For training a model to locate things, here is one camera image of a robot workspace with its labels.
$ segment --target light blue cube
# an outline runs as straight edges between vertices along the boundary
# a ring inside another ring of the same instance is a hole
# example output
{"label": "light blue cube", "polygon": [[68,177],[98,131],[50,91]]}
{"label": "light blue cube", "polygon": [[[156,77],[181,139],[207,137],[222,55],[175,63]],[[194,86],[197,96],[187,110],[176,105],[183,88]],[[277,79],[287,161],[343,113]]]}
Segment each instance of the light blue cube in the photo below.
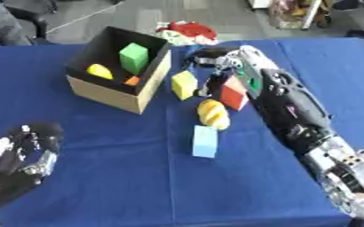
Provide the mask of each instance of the light blue cube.
{"label": "light blue cube", "polygon": [[218,131],[212,127],[194,126],[193,156],[215,158],[218,146]]}

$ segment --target cable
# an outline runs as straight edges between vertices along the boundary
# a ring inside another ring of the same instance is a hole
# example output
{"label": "cable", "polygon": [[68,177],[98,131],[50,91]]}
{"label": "cable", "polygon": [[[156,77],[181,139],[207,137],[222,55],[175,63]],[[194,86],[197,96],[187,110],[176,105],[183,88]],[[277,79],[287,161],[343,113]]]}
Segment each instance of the cable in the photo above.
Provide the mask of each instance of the cable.
{"label": "cable", "polygon": [[90,18],[90,17],[92,17],[92,16],[94,16],[94,15],[96,15],[96,14],[99,14],[99,13],[102,13],[102,12],[105,12],[105,11],[108,11],[108,10],[110,10],[110,9],[113,9],[113,8],[115,8],[116,6],[118,6],[119,4],[122,4],[122,3],[123,3],[123,2],[119,2],[118,4],[114,4],[114,5],[110,6],[110,7],[105,8],[105,9],[102,9],[102,10],[99,10],[99,11],[96,11],[96,12],[93,12],[93,13],[91,13],[91,14],[88,14],[88,15],[82,16],[81,18],[78,18],[78,19],[72,20],[72,21],[70,21],[70,22],[68,22],[68,23],[65,23],[65,24],[63,24],[63,25],[60,25],[60,26],[57,26],[57,27],[51,28],[51,29],[49,29],[49,30],[47,31],[47,34],[52,33],[52,32],[54,32],[54,31],[56,31],[56,30],[59,30],[59,29],[61,29],[61,28],[63,28],[63,27],[69,26],[69,25],[71,25],[71,24],[74,24],[74,23],[76,23],[77,21],[85,20],[85,19],[88,19],[88,18]]}

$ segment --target open box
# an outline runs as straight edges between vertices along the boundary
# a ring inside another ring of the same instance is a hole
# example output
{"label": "open box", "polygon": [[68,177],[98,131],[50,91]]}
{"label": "open box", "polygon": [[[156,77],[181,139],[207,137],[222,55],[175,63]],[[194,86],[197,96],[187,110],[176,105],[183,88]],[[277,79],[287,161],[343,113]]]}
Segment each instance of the open box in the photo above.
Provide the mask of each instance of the open box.
{"label": "open box", "polygon": [[[133,76],[121,66],[119,52],[130,43],[148,48],[148,63],[138,74],[135,86],[125,84]],[[91,64],[101,64],[114,80],[86,72]],[[170,44],[166,40],[120,28],[106,27],[84,50],[66,65],[67,79],[76,95],[126,111],[142,114],[170,70]]]}

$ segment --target orange cube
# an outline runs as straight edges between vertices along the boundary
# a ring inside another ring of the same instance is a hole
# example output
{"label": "orange cube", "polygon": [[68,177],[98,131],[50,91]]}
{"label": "orange cube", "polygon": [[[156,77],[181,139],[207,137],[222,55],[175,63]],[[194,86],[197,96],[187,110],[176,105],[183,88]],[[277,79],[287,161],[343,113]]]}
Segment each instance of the orange cube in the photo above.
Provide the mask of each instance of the orange cube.
{"label": "orange cube", "polygon": [[247,89],[241,84],[238,78],[232,75],[222,85],[220,101],[232,109],[240,111],[248,102]]}

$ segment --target wooden block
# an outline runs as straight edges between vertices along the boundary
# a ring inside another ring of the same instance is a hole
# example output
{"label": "wooden block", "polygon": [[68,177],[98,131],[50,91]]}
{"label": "wooden block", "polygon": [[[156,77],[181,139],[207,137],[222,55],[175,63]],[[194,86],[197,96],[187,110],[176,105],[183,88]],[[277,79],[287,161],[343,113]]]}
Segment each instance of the wooden block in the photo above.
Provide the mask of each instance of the wooden block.
{"label": "wooden block", "polygon": [[139,82],[139,77],[137,77],[136,75],[132,76],[130,79],[128,79],[125,84],[128,84],[130,86],[135,86],[137,85]]}
{"label": "wooden block", "polygon": [[193,96],[197,89],[197,79],[189,71],[172,76],[172,90],[181,99]]}
{"label": "wooden block", "polygon": [[239,79],[232,75],[222,86],[220,101],[240,111],[249,102],[246,92]]}
{"label": "wooden block", "polygon": [[193,156],[215,158],[218,146],[218,132],[212,127],[194,126]]}
{"label": "wooden block", "polygon": [[120,51],[122,67],[132,74],[139,74],[148,61],[147,48],[136,43],[130,43]]}

